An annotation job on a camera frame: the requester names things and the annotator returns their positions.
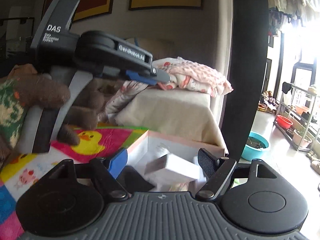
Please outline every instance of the white floor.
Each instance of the white floor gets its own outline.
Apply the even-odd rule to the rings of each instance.
[[[310,240],[320,240],[320,175],[310,167],[305,153],[296,152],[290,146],[284,135],[273,126],[273,120],[274,115],[257,111],[252,126],[252,131],[267,138],[271,145],[262,159],[306,198],[309,213],[300,232]]]

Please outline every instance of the play mat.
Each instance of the play mat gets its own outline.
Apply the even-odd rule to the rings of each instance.
[[[15,212],[17,200],[52,167],[64,159],[87,163],[95,157],[108,157],[119,148],[128,148],[146,129],[99,127],[94,131],[75,129],[80,144],[71,147],[52,142],[47,154],[21,154],[0,173],[0,240],[15,240],[23,229]]]

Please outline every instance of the cartoon duck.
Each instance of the cartoon duck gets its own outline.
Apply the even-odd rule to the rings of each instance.
[[[78,136],[80,137],[79,145],[71,147],[78,154],[94,155],[105,149],[105,146],[98,144],[102,135],[97,131],[83,131]]]

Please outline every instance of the screw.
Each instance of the screw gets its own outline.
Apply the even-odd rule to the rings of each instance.
[[[124,198],[127,194],[123,190],[114,190],[110,193],[113,198]]]
[[[210,190],[201,190],[198,192],[198,195],[202,198],[212,198],[214,193]]]

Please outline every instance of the cartoon pig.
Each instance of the cartoon pig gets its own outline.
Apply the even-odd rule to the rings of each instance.
[[[34,176],[33,174],[34,174],[34,170],[25,169],[23,173],[19,176],[19,180],[16,183],[15,187],[19,189],[23,185],[27,185],[30,182],[32,182],[34,179],[36,179],[36,176]]]

